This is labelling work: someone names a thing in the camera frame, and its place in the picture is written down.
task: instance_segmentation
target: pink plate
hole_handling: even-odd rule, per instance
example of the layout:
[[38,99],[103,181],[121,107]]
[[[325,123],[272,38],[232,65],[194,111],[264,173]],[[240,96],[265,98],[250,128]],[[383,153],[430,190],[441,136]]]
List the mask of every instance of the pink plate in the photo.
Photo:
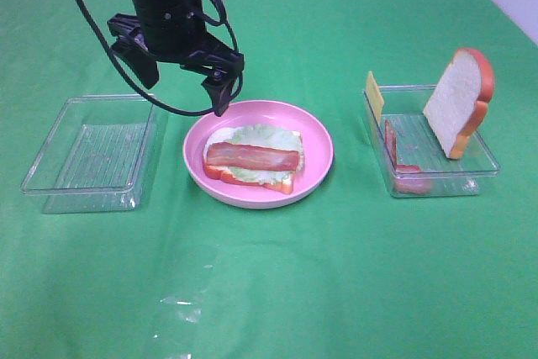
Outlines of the pink plate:
[[[203,172],[203,147],[215,130],[253,124],[272,124],[301,133],[304,169],[295,177],[291,194],[212,180]],[[267,100],[232,103],[220,118],[214,114],[203,116],[188,131],[183,143],[183,158],[200,188],[219,201],[248,209],[277,208],[306,197],[327,175],[333,155],[332,139],[318,119],[292,104]]]

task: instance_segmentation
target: plastic tray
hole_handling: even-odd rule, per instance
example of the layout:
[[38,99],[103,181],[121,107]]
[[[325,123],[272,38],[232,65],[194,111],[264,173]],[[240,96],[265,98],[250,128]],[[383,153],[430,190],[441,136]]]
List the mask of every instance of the plastic tray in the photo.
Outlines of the plastic tray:
[[[434,85],[380,86],[385,101],[380,125],[363,92],[364,119],[387,190],[395,198],[478,195],[497,176],[500,165],[476,131],[460,160],[449,160],[422,110]],[[396,131],[398,161],[385,145],[388,120]],[[402,172],[398,165],[418,166]]]
[[21,191],[46,214],[134,209],[150,187],[166,121],[138,95],[70,98]]

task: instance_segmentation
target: black cable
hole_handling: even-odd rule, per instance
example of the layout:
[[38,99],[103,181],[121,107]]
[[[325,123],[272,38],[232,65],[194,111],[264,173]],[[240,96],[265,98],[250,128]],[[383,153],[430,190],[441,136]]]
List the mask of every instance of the black cable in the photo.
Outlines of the black cable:
[[[80,8],[80,10],[82,12],[82,15],[84,16],[84,19],[87,21],[87,23],[92,28],[93,33],[98,37],[99,43],[101,44],[101,46],[103,47],[103,49],[104,49],[105,53],[107,54],[108,58],[112,62],[112,65],[118,71],[119,75],[141,97],[145,98],[147,101],[155,104],[156,106],[161,107],[161,108],[165,109],[166,111],[168,111],[170,113],[173,113],[173,114],[186,115],[188,117],[197,117],[197,116],[200,116],[200,115],[205,115],[205,114],[212,113],[212,112],[220,109],[221,107],[223,107],[224,105],[229,103],[231,100],[233,100],[235,97],[237,97],[237,95],[240,93],[241,88],[243,87],[243,73],[242,72],[238,76],[237,89],[228,98],[226,98],[226,100],[224,100],[219,106],[217,106],[215,108],[207,108],[207,109],[204,109],[204,110],[201,110],[201,111],[185,111],[185,110],[182,110],[182,109],[174,108],[174,107],[172,107],[172,106],[170,106],[168,104],[163,103],[159,99],[152,97],[150,94],[145,92],[142,88],[140,88],[135,82],[133,82],[133,80],[129,77],[127,72],[125,72],[124,68],[119,64],[118,59],[116,58],[116,55],[110,49],[110,46],[108,46],[107,40],[104,38],[103,33],[99,29],[98,25],[95,23],[95,20],[93,19],[92,15],[88,11],[86,5],[84,4],[84,1],[83,0],[75,0],[75,2],[76,2],[76,5]],[[235,51],[237,51],[238,50],[237,49],[237,41],[235,39],[234,32],[233,32],[231,26],[229,25],[229,23],[227,21],[225,22],[225,24],[226,24],[226,28],[228,29],[228,32],[229,32],[230,36],[232,37],[232,42],[234,43],[234,49],[235,49]]]

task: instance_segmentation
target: green cloth surface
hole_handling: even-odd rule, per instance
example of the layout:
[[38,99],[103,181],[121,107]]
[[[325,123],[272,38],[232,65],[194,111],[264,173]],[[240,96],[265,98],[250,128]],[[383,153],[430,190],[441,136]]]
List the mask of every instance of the green cloth surface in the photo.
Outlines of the green cloth surface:
[[[107,35],[133,13],[85,1]],[[73,0],[0,0],[0,357],[538,357],[536,45],[490,0],[226,6],[239,100],[298,105],[331,133],[321,186],[280,209],[221,203],[182,160],[196,119],[170,116],[146,204],[44,215],[19,186],[62,104],[131,90]],[[460,46],[494,67],[480,131],[502,171],[476,197],[391,198],[361,121],[367,72],[435,83]],[[161,64],[154,92],[206,108],[201,81]]]

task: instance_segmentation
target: yellow cheese slice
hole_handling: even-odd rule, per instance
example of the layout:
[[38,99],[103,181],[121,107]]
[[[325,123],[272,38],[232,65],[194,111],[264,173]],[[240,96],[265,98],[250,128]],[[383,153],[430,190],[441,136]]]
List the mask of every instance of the yellow cheese slice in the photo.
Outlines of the yellow cheese slice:
[[381,95],[381,91],[379,90],[379,86],[377,85],[376,78],[373,76],[372,71],[368,72],[367,77],[367,98],[368,102],[370,103],[370,107],[372,107],[373,116],[376,117],[377,125],[380,125],[381,112],[383,110],[385,100],[383,100],[383,96]]

